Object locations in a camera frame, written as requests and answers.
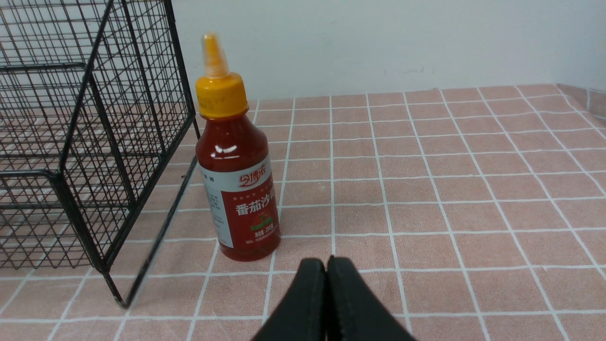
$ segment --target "ketchup bottle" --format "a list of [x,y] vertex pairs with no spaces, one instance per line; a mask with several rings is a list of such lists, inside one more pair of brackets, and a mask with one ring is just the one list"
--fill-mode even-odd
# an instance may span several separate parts
[[271,254],[280,244],[267,137],[246,117],[242,77],[229,72],[214,34],[204,36],[204,70],[196,81],[207,120],[196,145],[221,251],[239,261]]

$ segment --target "yellow cap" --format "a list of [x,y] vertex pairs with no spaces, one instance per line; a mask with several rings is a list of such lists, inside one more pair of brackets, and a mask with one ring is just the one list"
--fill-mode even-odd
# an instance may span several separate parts
[[202,46],[206,74],[196,81],[200,114],[207,118],[226,118],[248,110],[242,77],[229,72],[216,35],[204,35]]

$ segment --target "black wire rack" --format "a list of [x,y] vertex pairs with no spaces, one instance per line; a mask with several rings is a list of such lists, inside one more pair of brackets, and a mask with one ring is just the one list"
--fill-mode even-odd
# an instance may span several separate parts
[[[170,0],[0,0],[0,268],[110,269],[195,110]],[[194,163],[185,177],[183,193]]]

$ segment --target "pink tiled surface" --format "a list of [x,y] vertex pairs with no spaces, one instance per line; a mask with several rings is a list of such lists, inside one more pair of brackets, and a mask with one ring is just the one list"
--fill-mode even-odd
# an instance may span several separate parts
[[[300,259],[330,254],[350,257],[419,340],[603,340],[606,129],[583,92],[252,102],[248,116],[270,140],[284,235],[271,257],[236,263],[218,252],[195,173],[130,309],[87,268],[2,269],[0,340],[247,340]],[[115,262],[122,290],[195,141],[190,131]]]

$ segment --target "white wall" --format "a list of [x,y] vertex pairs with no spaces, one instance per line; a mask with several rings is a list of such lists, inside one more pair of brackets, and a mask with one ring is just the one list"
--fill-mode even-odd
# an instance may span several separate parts
[[173,0],[190,78],[219,33],[249,98],[500,84],[606,89],[605,0]]

